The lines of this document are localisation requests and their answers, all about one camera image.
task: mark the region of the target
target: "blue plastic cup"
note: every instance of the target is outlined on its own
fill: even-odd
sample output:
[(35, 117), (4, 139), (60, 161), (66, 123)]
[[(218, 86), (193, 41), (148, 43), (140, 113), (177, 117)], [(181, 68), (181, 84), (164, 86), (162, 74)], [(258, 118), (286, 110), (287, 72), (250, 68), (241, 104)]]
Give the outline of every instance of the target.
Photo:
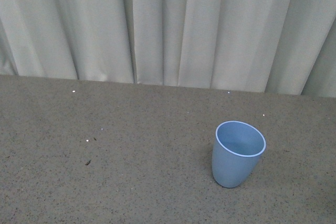
[(253, 126), (228, 121), (216, 129), (212, 173), (221, 186), (240, 185), (252, 172), (266, 148), (264, 136)]

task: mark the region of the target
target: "speckled gray floor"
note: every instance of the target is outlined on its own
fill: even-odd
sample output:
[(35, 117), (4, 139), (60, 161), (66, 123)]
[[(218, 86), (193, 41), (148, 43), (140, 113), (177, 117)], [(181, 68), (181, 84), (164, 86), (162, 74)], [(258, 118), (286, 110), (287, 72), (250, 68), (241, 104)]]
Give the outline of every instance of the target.
[[(233, 189), (229, 120), (267, 141)], [(335, 223), (335, 123), (331, 98), (0, 76), (0, 222)]]

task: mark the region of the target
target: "curtain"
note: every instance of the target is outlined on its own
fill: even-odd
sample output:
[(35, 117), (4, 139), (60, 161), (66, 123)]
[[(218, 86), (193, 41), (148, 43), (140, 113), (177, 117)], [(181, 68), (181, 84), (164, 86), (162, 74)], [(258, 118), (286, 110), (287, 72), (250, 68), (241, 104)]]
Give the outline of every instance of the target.
[(336, 97), (336, 0), (0, 0), (0, 74)]

